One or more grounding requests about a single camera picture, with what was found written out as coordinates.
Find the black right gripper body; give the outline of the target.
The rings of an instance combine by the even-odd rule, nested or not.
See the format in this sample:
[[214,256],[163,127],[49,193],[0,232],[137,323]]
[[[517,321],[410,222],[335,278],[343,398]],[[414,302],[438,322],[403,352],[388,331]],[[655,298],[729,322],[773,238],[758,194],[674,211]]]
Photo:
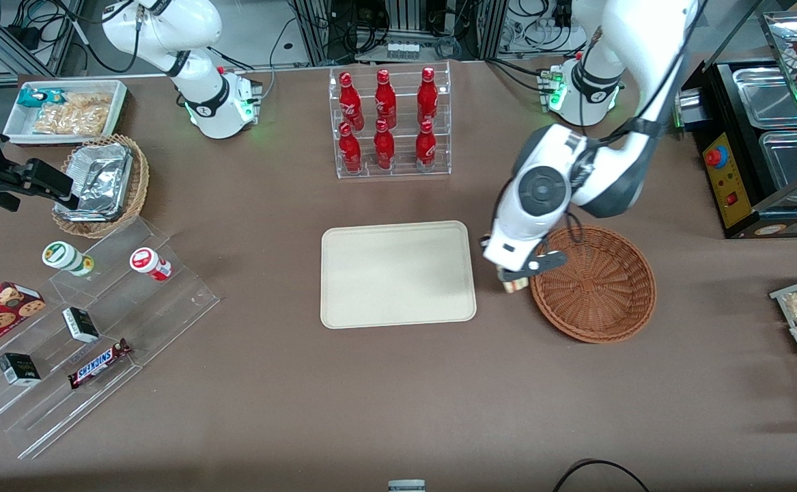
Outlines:
[[30,188],[26,182],[14,172],[0,172],[0,208],[5,210],[18,210],[20,198],[18,194],[29,194]]

